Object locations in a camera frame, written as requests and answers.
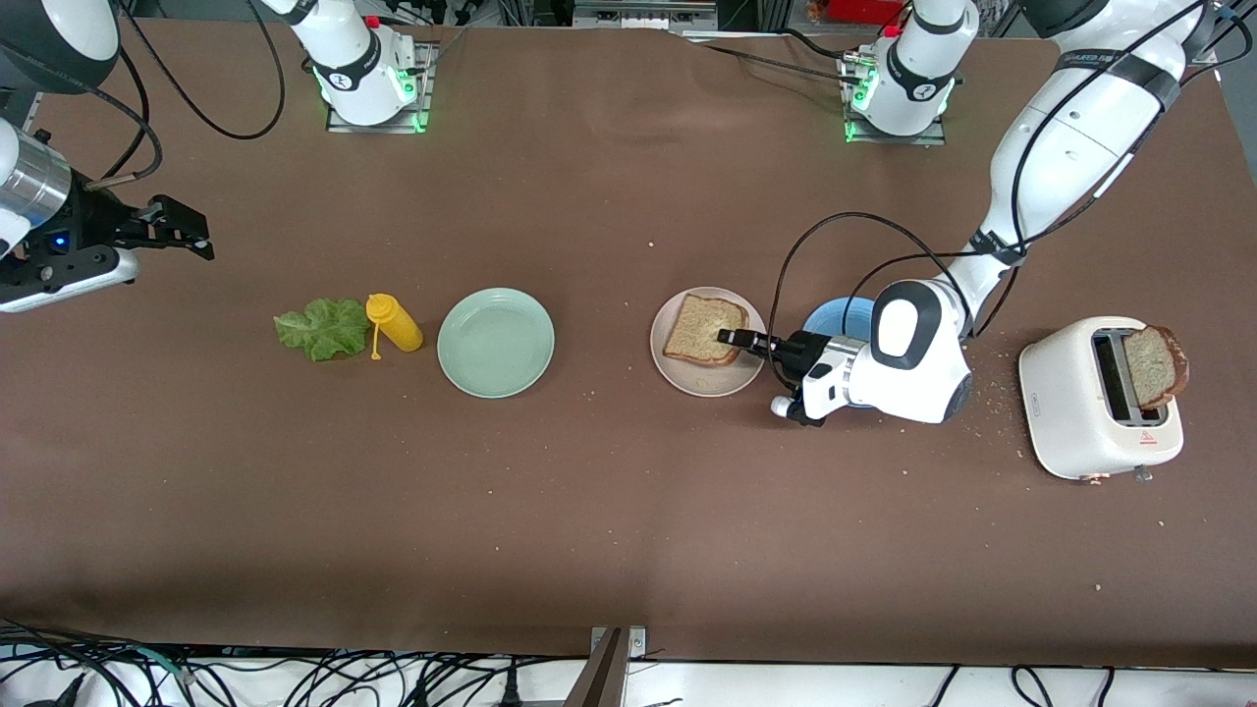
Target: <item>plate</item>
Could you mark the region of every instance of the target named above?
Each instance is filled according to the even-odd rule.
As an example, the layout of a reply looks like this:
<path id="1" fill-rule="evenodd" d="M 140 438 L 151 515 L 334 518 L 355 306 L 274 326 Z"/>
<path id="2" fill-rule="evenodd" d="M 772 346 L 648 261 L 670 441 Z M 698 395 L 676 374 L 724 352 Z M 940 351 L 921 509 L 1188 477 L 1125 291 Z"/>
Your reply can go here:
<path id="1" fill-rule="evenodd" d="M 872 338 L 872 299 L 864 297 L 830 299 L 807 317 L 803 331 L 825 336 L 842 333 L 842 309 L 847 306 L 847 299 L 851 299 L 851 309 L 847 311 L 847 336 L 864 341 Z"/>
<path id="2" fill-rule="evenodd" d="M 664 356 L 664 345 L 667 343 L 667 335 L 672 333 L 676 317 L 681 313 L 681 302 L 685 301 L 686 294 L 719 297 L 742 304 L 750 320 L 747 326 L 755 331 L 764 331 L 764 320 L 760 318 L 759 312 L 739 294 L 720 287 L 686 289 L 669 299 L 655 315 L 655 323 L 650 327 L 650 355 L 655 359 L 655 367 L 664 374 L 667 382 L 699 398 L 733 395 L 750 385 L 750 381 L 755 380 L 755 375 L 759 374 L 759 369 L 764 366 L 764 361 L 745 351 L 739 353 L 728 366 L 700 366 Z"/>
<path id="3" fill-rule="evenodd" d="M 468 395 L 509 398 L 537 382 L 554 353 L 546 307 L 518 289 L 469 294 L 450 309 L 436 337 L 445 377 Z"/>

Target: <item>blue plate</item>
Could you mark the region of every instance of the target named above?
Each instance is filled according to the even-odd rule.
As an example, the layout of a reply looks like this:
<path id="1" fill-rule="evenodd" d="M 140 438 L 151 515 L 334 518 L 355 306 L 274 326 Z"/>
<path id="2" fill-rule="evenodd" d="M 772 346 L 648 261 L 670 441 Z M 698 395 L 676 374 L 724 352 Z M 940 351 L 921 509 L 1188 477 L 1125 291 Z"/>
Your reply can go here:
<path id="1" fill-rule="evenodd" d="M 838 336 L 842 332 L 842 309 L 847 306 L 850 297 L 838 297 L 821 304 L 803 322 L 803 331 L 823 333 L 825 336 Z M 851 299 L 851 308 L 847 311 L 846 335 L 854 338 L 869 341 L 872 338 L 872 299 L 856 297 Z"/>

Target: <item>white floor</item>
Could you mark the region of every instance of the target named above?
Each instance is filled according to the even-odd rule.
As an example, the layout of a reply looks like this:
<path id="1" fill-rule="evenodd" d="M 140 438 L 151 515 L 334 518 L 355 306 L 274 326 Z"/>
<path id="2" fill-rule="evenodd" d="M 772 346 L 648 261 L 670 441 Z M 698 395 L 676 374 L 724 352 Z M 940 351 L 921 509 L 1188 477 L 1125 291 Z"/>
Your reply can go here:
<path id="1" fill-rule="evenodd" d="M 240 659 L 233 665 L 258 668 L 270 660 Z M 378 662 L 354 663 L 352 672 L 361 674 Z M 504 665 L 502 660 L 485 660 L 485 667 Z M 583 663 L 563 660 L 527 667 L 519 671 L 519 691 L 525 701 L 561 701 L 576 682 Z M 8 672 L 9 665 L 0 669 Z M 217 673 L 231 689 L 239 707 L 280 707 L 312 665 L 288 663 L 264 672 L 239 673 L 219 668 Z M 397 704 L 415 678 L 421 664 L 414 664 L 402 676 L 388 676 L 367 689 L 346 694 L 337 707 L 376 707 Z M 679 707 L 923 707 L 929 704 L 948 673 L 947 667 L 916 665 L 797 665 L 797 664 L 728 664 L 728 663 L 632 663 L 628 669 L 623 707 L 657 706 L 681 698 Z M 1040 668 L 1055 707 L 1091 707 L 1096 704 L 1104 671 L 1081 668 Z M 62 671 L 52 662 L 34 665 L 0 683 L 0 704 L 23 706 L 36 699 L 55 699 L 78 668 Z M 146 703 L 150 688 L 136 668 L 116 671 L 132 689 L 140 703 Z M 156 678 L 165 673 L 157 669 Z M 447 694 L 474 673 L 450 679 L 429 703 L 437 706 Z M 196 704 L 214 704 L 204 689 L 224 699 L 221 691 L 204 679 L 191 689 Z M 1023 688 L 1040 699 L 1033 683 L 1023 674 Z M 321 706 L 337 694 L 346 679 L 334 678 L 319 687 L 302 704 Z M 504 678 L 498 677 L 475 696 L 475 707 L 493 707 L 502 698 Z M 453 696 L 445 707 L 459 707 L 471 691 Z M 1257 674 L 1199 671 L 1119 671 L 1109 693 L 1106 707 L 1244 707 L 1257 701 Z M 170 707 L 186 704 L 173 679 L 161 686 L 161 703 Z M 112 689 L 99 676 L 89 676 L 79 693 L 77 707 L 114 707 L 119 704 Z M 944 706 L 952 707 L 1028 707 L 1013 692 L 1008 668 L 963 668 L 947 692 Z"/>

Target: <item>green lettuce leaf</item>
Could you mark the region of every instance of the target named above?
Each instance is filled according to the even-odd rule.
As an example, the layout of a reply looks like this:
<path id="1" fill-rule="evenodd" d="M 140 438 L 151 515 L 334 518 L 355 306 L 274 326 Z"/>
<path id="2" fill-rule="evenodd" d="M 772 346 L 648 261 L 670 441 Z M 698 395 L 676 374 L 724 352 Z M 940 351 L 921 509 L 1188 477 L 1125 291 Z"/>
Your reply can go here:
<path id="1" fill-rule="evenodd" d="M 304 348 L 310 361 L 326 361 L 338 352 L 348 355 L 367 347 L 367 311 L 357 299 L 316 299 L 304 312 L 275 317 L 279 341 L 289 348 Z"/>

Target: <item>green plate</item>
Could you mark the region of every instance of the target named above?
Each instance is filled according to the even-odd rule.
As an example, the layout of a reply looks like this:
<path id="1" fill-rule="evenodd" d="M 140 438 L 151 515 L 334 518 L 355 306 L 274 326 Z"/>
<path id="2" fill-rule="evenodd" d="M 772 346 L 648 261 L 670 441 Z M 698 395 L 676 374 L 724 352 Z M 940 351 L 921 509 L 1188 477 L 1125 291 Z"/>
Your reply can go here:
<path id="1" fill-rule="evenodd" d="M 495 287 L 445 316 L 436 357 L 445 377 L 476 398 L 508 398 L 537 382 L 554 353 L 554 325 L 530 296 Z"/>

